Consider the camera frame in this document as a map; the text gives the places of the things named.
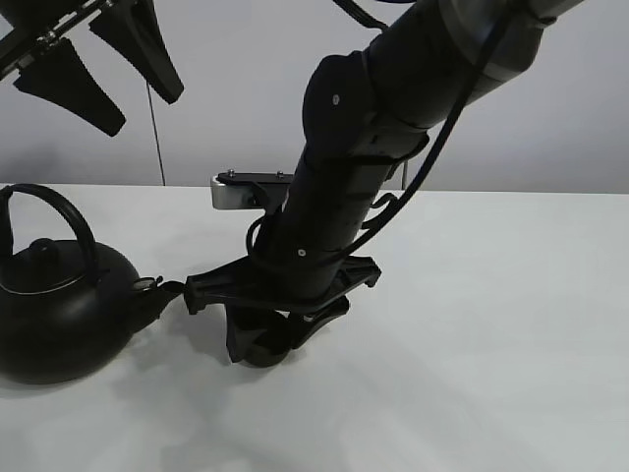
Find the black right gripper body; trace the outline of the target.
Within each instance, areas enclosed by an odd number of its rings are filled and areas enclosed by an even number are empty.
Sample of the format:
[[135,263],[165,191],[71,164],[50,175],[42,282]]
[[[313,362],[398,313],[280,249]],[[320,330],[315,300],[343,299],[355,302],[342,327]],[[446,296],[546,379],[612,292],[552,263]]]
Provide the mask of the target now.
[[249,257],[187,278],[183,295],[192,315],[208,305],[316,313],[365,284],[372,288],[381,270],[370,257],[346,258],[335,274],[328,269],[272,275]]

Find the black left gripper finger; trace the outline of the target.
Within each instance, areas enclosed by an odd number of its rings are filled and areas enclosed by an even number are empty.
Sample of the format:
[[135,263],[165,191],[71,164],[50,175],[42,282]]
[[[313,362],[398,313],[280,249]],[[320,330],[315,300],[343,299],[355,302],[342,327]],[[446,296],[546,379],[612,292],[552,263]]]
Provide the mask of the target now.
[[67,38],[22,67],[13,85],[74,113],[109,137],[116,136],[126,123],[122,111],[94,80]]
[[184,85],[164,43],[151,0],[112,1],[89,29],[122,55],[168,104],[175,103]]

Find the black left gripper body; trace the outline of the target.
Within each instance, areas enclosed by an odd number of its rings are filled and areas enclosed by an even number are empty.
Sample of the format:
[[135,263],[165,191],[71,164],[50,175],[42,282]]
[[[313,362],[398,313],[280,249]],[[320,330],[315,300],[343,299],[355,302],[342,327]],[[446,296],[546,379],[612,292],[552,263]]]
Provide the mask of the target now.
[[99,14],[120,13],[132,1],[3,1],[1,19],[11,30],[1,36],[1,77],[33,72],[61,49],[65,34]]

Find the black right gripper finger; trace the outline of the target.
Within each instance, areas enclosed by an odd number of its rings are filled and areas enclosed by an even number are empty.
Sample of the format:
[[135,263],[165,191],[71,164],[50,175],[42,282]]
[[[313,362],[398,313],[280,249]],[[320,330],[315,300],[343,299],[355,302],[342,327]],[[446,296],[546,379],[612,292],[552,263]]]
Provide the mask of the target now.
[[291,348],[301,348],[316,332],[328,323],[346,315],[350,302],[346,296],[335,300],[325,308],[306,315],[291,313],[288,317]]
[[244,361],[248,348],[266,335],[273,323],[275,313],[244,307],[227,307],[226,348],[232,363]]

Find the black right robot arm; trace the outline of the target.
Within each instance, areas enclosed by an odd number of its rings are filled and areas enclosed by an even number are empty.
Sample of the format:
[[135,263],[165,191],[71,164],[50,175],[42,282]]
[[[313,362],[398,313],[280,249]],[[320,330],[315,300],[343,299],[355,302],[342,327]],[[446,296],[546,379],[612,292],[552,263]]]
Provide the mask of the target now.
[[361,51],[325,57],[307,86],[291,175],[218,174],[218,209],[262,210],[244,257],[190,276],[191,314],[222,305],[232,362],[267,368],[344,316],[380,269],[358,250],[411,200],[464,107],[533,63],[570,1],[412,1]]

